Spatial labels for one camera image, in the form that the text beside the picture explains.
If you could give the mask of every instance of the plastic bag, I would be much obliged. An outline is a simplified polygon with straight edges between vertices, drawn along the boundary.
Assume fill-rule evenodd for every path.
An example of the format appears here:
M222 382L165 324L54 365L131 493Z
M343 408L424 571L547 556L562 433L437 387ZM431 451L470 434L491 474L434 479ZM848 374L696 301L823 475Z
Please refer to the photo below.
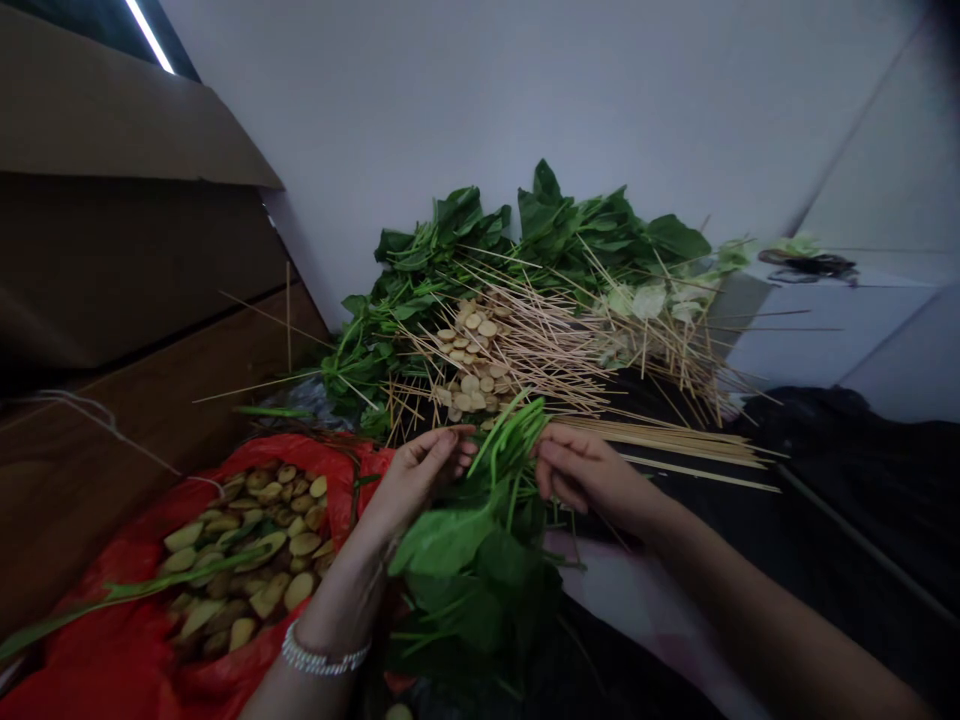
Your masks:
M385 470L387 458L393 457L390 451L374 452L372 445L359 450L361 469L371 472ZM352 504L354 462L302 435L252 440L219 469L202 475L222 483L277 458L325 475L329 488L349 487ZM362 493L367 501L374 489ZM334 493L328 495L328 504L342 515L342 501L335 502ZM154 577L163 556L163 538L203 512L215 497L216 490L206 483L184 482L172 489L117 533L55 612L101 599L106 594L104 583ZM348 517L351 508L346 510ZM173 628L166 613L169 600L169 594L160 594L97 610L52 635L46 642L43 669L0 701L0 720L232 720L279 655L287 627L304 607L240 650L214 662L178 668L168 642Z

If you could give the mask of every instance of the wooden skewer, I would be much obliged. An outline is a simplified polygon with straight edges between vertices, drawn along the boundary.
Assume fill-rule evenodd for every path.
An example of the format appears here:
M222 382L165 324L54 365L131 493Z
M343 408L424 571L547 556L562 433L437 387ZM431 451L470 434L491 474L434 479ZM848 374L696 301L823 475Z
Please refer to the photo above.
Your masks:
M639 465L647 465L649 467L658 468L660 470L669 470L671 472L678 472L684 475L692 475L694 477L702 477L707 480L716 480L718 482L725 482L731 485L740 485L741 487L749 487L754 490L765 490L766 492L773 493L782 493L783 491L773 485L764 485L763 483L750 482L749 480L740 480L739 478L728 477L727 475L717 475L715 473L708 473L702 470L694 470L692 468L681 467L680 465L671 465L670 463L662 463L656 460L648 460L646 458L636 457L634 455L626 455L620 453L622 457L627 462L637 463Z

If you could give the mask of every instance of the white wall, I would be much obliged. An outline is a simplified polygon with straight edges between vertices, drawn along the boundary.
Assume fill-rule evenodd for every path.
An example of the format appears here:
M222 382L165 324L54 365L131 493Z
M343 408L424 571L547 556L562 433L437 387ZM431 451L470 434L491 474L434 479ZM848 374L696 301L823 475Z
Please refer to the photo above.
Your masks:
M919 23L912 0L162 0L201 78L287 186L268 206L328 322L381 227L479 185L776 237Z
M803 222L824 246L870 248L843 253L858 262L948 286L842 380L904 422L960 422L960 91L946 32L926 19Z

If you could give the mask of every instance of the brown cardboard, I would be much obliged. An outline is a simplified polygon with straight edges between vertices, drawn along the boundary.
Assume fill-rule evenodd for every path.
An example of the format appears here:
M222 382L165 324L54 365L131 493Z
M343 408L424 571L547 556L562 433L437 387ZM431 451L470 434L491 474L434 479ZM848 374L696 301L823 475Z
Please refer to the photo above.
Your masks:
M283 189L208 87L0 5L0 170Z
M92 368L286 275L254 188L0 173L0 344Z

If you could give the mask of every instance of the silver bracelet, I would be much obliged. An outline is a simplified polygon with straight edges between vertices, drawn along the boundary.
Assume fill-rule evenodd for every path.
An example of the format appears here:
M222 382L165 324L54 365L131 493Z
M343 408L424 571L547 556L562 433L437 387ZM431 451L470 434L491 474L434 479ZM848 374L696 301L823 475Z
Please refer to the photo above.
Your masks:
M293 630L297 627L297 622L297 620L294 620L287 628L287 634L283 638L281 655L288 665L300 672L310 675L343 675L363 665L367 653L370 652L370 643L367 643L363 650L344 655L339 661L326 655L315 655L300 647L300 644L294 638Z

